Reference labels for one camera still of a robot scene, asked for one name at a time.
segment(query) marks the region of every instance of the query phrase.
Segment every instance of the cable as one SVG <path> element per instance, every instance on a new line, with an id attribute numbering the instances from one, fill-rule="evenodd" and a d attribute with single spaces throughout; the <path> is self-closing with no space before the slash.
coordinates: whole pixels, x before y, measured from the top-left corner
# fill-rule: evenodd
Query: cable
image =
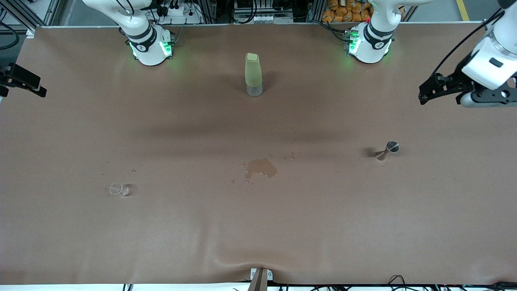
<path id="1" fill-rule="evenodd" d="M 323 22 L 318 21 L 318 20 L 311 20 L 311 21 L 308 21 L 308 22 L 315 22 L 315 23 L 323 26 L 326 30 L 329 30 L 330 32 L 332 32 L 332 34 L 334 35 L 335 38 L 337 38 L 338 40 L 340 40 L 342 42 L 345 42 L 345 43 L 350 43 L 351 42 L 349 40 L 346 40 L 346 39 L 343 39 L 343 38 L 339 37 L 339 35 L 336 34 L 336 32 L 338 32 L 338 33 L 345 33 L 345 30 L 339 30 L 339 29 L 336 29 L 336 28 L 332 28 L 328 22 L 327 22 L 327 25 L 325 25 Z"/>
<path id="2" fill-rule="evenodd" d="M 333 30 L 335 32 L 340 32 L 340 33 L 344 33 L 345 32 L 345 30 L 339 30 L 339 29 L 330 27 L 330 24 L 328 26 L 326 26 L 323 22 L 321 22 L 319 20 L 310 20 L 310 21 L 307 21 L 307 22 L 315 22 L 315 23 L 323 26 L 327 30 Z"/>
<path id="3" fill-rule="evenodd" d="M 117 3 L 122 7 L 122 9 L 124 9 L 125 11 L 128 11 L 124 5 L 122 5 L 122 3 L 120 3 L 119 0 L 115 0 L 117 1 Z M 126 2 L 129 4 L 129 7 L 131 7 L 131 15 L 134 15 L 134 9 L 133 9 L 133 5 L 131 5 L 131 2 L 129 2 L 129 0 L 126 0 Z"/>
<path id="4" fill-rule="evenodd" d="M 404 281 L 404 277 L 402 277 L 402 275 L 391 276 L 391 278 L 388 281 L 388 285 L 391 284 L 393 281 L 395 281 L 397 278 L 399 278 L 402 281 L 402 284 L 404 284 L 404 286 L 406 285 L 406 281 Z"/>
<path id="5" fill-rule="evenodd" d="M 129 2 L 129 0 L 126 0 L 126 2 L 129 4 L 129 7 L 131 7 L 131 15 L 134 15 L 133 5 L 131 5 L 131 2 Z"/>
<path id="6" fill-rule="evenodd" d="M 185 25 L 185 24 L 182 24 L 182 25 L 181 25 L 181 28 L 179 29 L 179 32 L 178 32 L 178 37 L 174 40 L 174 42 L 173 42 L 173 43 L 177 43 L 177 42 L 179 41 L 179 37 L 181 36 L 181 32 L 183 31 L 183 26 L 184 26 L 184 25 Z"/>
<path id="7" fill-rule="evenodd" d="M 273 3 L 271 4 L 271 7 L 276 10 L 276 11 L 284 11 L 284 10 L 287 10 L 287 9 L 291 9 L 293 7 L 293 3 L 291 2 L 291 5 L 287 5 L 287 6 L 281 6 L 279 5 L 280 2 L 283 2 L 285 0 L 273 0 Z"/>
<path id="8" fill-rule="evenodd" d="M 328 27 L 330 28 L 330 32 L 332 32 L 332 34 L 333 34 L 337 39 L 339 39 L 339 40 L 340 40 L 340 41 L 342 41 L 342 42 L 348 42 L 346 39 L 343 39 L 343 38 L 339 37 L 339 35 L 337 35 L 337 34 L 334 32 L 334 29 L 332 29 L 332 28 L 330 27 L 330 24 L 329 24 L 328 22 L 327 22 L 327 24 L 328 24 Z"/>
<path id="9" fill-rule="evenodd" d="M 19 42 L 20 42 L 20 37 L 18 36 L 18 34 L 14 31 L 14 29 L 11 28 L 11 26 L 3 23 L 2 21 L 0 21 L 0 25 L 1 26 L 4 26 L 5 28 L 7 28 L 8 30 L 10 30 L 13 34 L 14 34 L 14 37 L 15 37 L 15 40 L 13 42 L 11 42 L 10 44 L 6 45 L 6 46 L 3 46 L 3 47 L 0 47 L 0 51 L 1 50 L 7 50 L 7 49 L 10 49 L 12 47 L 14 47 L 15 45 L 17 45 Z"/>
<path id="10" fill-rule="evenodd" d="M 201 13 L 204 17 L 208 18 L 210 20 L 210 23 L 213 23 L 213 20 L 216 20 L 217 21 L 217 18 L 214 18 L 214 17 L 210 17 L 208 15 L 206 15 L 202 10 L 199 10 L 199 8 L 196 6 L 195 3 L 192 2 L 192 0 L 190 0 L 190 6 L 189 9 L 192 10 L 192 5 L 194 6 L 194 8 L 196 9 L 196 11 L 198 11 L 199 13 Z"/>
<path id="11" fill-rule="evenodd" d="M 483 23 L 481 23 L 480 26 L 478 26 L 476 29 L 474 29 L 471 33 L 469 33 L 467 36 L 465 36 L 465 38 L 463 38 L 446 56 L 445 58 L 442 59 L 442 61 L 438 64 L 438 66 L 436 66 L 436 69 L 434 69 L 434 71 L 431 73 L 431 76 L 434 76 L 434 74 L 436 74 L 436 72 L 438 72 L 438 69 L 440 69 L 440 67 L 444 64 L 444 62 L 452 55 L 452 53 L 458 49 L 468 38 L 470 38 L 474 33 L 476 33 L 478 30 L 480 30 L 481 28 L 483 28 L 485 25 L 487 25 L 488 23 L 492 22 L 496 17 L 499 17 L 497 20 L 499 20 L 504 14 L 505 12 L 502 11 L 501 13 L 499 13 L 501 11 L 501 8 L 499 8 L 492 16 L 490 16 L 490 18 L 488 18 L 487 20 L 483 21 Z"/>
<path id="12" fill-rule="evenodd" d="M 235 20 L 235 18 L 232 17 L 231 13 L 230 13 L 230 10 L 228 10 L 228 7 L 229 7 L 229 4 L 230 4 L 230 0 L 226 0 L 226 13 L 228 14 L 228 18 L 233 21 L 234 23 L 237 23 L 237 24 L 246 24 L 250 21 L 252 21 L 255 16 L 257 15 L 257 1 L 256 0 L 253 0 L 253 4 L 255 5 L 255 12 L 253 12 L 253 5 L 251 6 L 251 14 L 250 14 L 250 17 L 245 21 L 245 22 L 239 22 L 238 20 Z"/>

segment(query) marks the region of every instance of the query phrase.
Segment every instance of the metal jigger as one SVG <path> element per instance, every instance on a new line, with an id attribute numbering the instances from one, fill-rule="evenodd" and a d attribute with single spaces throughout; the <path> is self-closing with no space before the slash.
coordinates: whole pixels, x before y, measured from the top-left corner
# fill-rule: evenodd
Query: metal jigger
<path id="1" fill-rule="evenodd" d="M 388 156 L 389 153 L 396 153 L 396 152 L 399 151 L 399 148 L 400 147 L 399 147 L 399 143 L 398 142 L 396 142 L 394 140 L 390 140 L 386 144 L 386 149 L 381 151 L 381 152 L 377 152 L 375 157 L 379 161 L 384 161 L 384 159 L 386 159 L 386 156 Z"/>

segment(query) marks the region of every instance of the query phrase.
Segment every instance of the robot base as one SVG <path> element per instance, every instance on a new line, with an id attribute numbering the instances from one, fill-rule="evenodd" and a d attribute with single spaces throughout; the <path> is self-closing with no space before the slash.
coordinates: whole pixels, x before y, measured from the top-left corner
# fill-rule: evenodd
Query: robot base
<path id="1" fill-rule="evenodd" d="M 345 43 L 345 52 L 346 55 L 353 56 L 363 63 L 373 64 L 380 61 L 383 56 L 388 53 L 391 40 L 386 45 L 382 42 L 378 42 L 381 43 L 382 47 L 380 49 L 374 49 L 372 45 L 365 40 L 364 28 L 366 25 L 366 22 L 362 22 L 352 28 L 351 31 L 345 32 L 345 39 L 350 40 L 350 42 Z"/>
<path id="2" fill-rule="evenodd" d="M 159 25 L 153 25 L 153 27 L 156 29 L 157 37 L 146 52 L 141 52 L 130 44 L 135 60 L 139 60 L 146 66 L 156 66 L 166 59 L 172 59 L 174 52 L 175 35 Z"/>

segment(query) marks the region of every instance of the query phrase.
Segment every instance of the metal frame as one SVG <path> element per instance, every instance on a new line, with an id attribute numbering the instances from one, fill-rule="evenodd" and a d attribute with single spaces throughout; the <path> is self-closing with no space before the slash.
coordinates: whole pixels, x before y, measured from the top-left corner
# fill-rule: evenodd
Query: metal frame
<path id="1" fill-rule="evenodd" d="M 15 31 L 29 31 L 34 33 L 37 27 L 52 24 L 59 2 L 60 0 L 50 1 L 43 20 L 22 0 L 0 0 L 0 6 L 20 23 L 19 25 L 10 25 Z"/>
<path id="2" fill-rule="evenodd" d="M 0 0 L 0 5 L 31 32 L 44 25 L 36 13 L 20 0 Z"/>

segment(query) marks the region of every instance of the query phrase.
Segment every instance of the small glass cup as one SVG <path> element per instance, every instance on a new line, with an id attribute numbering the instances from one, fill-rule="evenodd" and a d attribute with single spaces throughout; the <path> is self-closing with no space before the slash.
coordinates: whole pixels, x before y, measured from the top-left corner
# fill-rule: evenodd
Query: small glass cup
<path id="1" fill-rule="evenodd" d="M 129 194 L 129 186 L 126 184 L 113 182 L 110 185 L 110 194 L 111 195 L 121 195 L 121 196 L 127 196 Z"/>

